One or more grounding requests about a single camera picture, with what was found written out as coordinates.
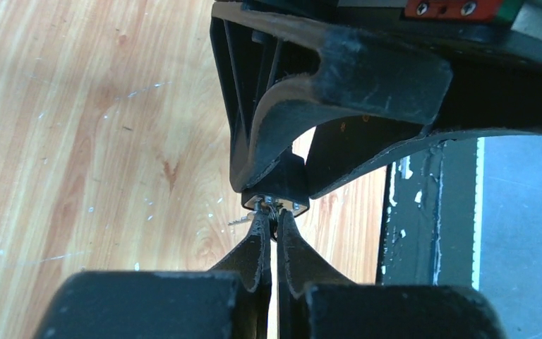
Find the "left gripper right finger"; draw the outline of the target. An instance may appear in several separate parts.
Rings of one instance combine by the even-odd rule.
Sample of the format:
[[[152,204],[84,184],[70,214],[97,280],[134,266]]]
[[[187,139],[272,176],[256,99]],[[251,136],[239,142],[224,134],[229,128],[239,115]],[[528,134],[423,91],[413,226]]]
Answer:
[[[355,285],[328,263],[301,235],[293,213],[284,210],[277,220],[278,337],[312,338],[315,315],[324,306],[313,293],[320,285]]]

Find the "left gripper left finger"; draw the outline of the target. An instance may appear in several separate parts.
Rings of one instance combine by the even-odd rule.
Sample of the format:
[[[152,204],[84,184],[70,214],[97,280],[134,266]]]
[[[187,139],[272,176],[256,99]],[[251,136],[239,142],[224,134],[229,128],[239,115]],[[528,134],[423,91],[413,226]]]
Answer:
[[[246,236],[216,265],[213,272],[236,278],[231,309],[232,338],[266,338],[271,298],[270,228],[264,213],[257,213]]]

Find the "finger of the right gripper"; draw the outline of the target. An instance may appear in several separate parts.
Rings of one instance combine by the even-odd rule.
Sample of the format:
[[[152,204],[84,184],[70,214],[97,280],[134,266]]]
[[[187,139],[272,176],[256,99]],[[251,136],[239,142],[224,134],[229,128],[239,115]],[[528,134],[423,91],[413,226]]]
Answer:
[[[210,34],[238,192],[269,177],[295,139],[329,121],[432,124],[453,76],[444,59],[385,35],[240,2],[213,5]]]

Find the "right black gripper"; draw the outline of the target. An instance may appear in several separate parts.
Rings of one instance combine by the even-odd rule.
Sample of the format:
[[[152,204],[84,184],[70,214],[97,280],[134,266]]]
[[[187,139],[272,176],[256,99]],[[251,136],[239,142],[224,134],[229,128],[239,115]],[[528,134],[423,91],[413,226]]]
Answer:
[[[432,124],[355,116],[317,126],[306,161],[310,198],[444,141],[542,135],[541,1],[523,4],[508,26],[412,20],[370,7],[340,7],[329,24],[436,55],[453,76]]]

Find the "small keys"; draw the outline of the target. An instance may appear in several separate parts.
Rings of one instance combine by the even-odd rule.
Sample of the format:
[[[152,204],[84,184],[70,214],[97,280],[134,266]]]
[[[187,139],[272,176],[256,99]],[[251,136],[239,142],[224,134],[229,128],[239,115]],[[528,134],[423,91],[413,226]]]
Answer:
[[[255,196],[248,201],[247,206],[250,208],[248,212],[239,219],[229,222],[228,226],[252,222],[258,212],[263,212],[269,220],[271,240],[276,242],[279,215],[283,208],[279,199],[271,196]]]

